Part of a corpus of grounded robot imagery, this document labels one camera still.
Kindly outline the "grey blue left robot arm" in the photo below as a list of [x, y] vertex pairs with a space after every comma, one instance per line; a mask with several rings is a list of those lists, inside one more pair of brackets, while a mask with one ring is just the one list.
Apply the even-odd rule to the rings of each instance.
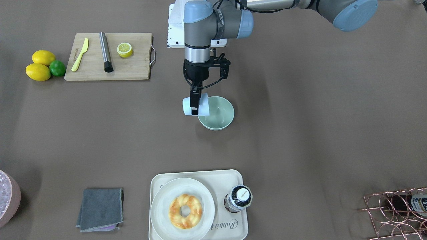
[[354, 31], [366, 24], [378, 9], [376, 0], [194, 0], [183, 8], [184, 61], [183, 77], [190, 86], [183, 100], [186, 115], [208, 116], [207, 94], [203, 82], [209, 69], [220, 69], [220, 80], [229, 74], [230, 61], [216, 55], [211, 41], [240, 39], [251, 35], [252, 13], [275, 13], [285, 9], [311, 9], [337, 29]]

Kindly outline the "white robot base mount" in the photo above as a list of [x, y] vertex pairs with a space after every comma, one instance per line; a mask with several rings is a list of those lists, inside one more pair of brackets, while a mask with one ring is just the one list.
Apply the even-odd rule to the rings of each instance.
[[[189, 1], [193, 0], [175, 0], [175, 3], [169, 5], [167, 36], [167, 47], [169, 48], [184, 48], [184, 6]], [[211, 40], [212, 48], [226, 47], [226, 45], [225, 38]]]

